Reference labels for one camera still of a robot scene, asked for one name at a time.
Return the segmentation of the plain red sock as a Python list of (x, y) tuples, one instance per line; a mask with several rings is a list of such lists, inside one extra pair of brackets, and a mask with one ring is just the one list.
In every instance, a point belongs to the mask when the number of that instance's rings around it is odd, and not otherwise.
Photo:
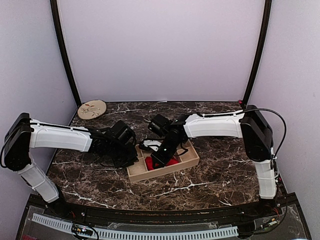
[(151, 156), (147, 156), (144, 161), (148, 171), (152, 171), (156, 168), (157, 164), (154, 162)]

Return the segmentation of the red snowflake santa sock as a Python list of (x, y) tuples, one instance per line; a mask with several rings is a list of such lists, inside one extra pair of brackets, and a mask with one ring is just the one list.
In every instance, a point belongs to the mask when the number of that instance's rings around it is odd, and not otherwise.
[(178, 163), (179, 163), (179, 161), (176, 158), (171, 158), (165, 166), (166, 167), (167, 166), (172, 166), (172, 165), (175, 165), (175, 164), (178, 164)]

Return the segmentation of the wooden compartment tray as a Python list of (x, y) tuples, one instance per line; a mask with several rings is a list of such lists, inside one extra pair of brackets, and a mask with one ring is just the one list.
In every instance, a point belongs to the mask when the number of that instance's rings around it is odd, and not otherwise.
[(196, 152), (195, 148), (193, 147), (191, 141), (188, 140), (182, 146), (185, 149), (188, 149), (188, 152), (180, 155), (181, 153), (184, 152), (184, 149), (181, 148), (180, 146), (177, 148), (177, 151), (174, 157), (179, 161), (179, 163), (157, 168), (154, 170), (147, 170), (145, 158), (151, 156), (151, 153), (153, 151), (142, 150), (139, 148), (138, 145), (136, 145), (138, 161), (126, 168), (130, 182), (133, 183), (133, 182), (148, 180), (151, 178), (167, 175), (173, 172), (177, 172), (177, 171), (184, 170), (184, 169), (198, 165), (200, 157)]

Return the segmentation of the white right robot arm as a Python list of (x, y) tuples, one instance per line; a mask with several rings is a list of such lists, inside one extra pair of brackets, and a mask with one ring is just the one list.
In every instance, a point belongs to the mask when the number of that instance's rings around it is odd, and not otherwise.
[(148, 128), (163, 137), (158, 150), (151, 154), (155, 169), (163, 168), (171, 160), (178, 146), (197, 137), (241, 138), (245, 153), (253, 162), (262, 201), (255, 205), (255, 213), (266, 217), (275, 208), (272, 199), (277, 194), (276, 174), (273, 164), (273, 131), (254, 105), (246, 110), (215, 114), (184, 114), (169, 120), (161, 114), (151, 119)]

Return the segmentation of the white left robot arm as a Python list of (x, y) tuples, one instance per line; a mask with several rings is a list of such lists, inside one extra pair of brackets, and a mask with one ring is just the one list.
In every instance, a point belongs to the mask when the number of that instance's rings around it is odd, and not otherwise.
[(75, 150), (111, 158), (116, 168), (126, 168), (138, 160), (136, 135), (122, 120), (102, 129), (41, 122), (21, 113), (4, 138), (0, 165), (18, 173), (60, 218), (71, 213), (58, 187), (40, 169), (30, 149)]

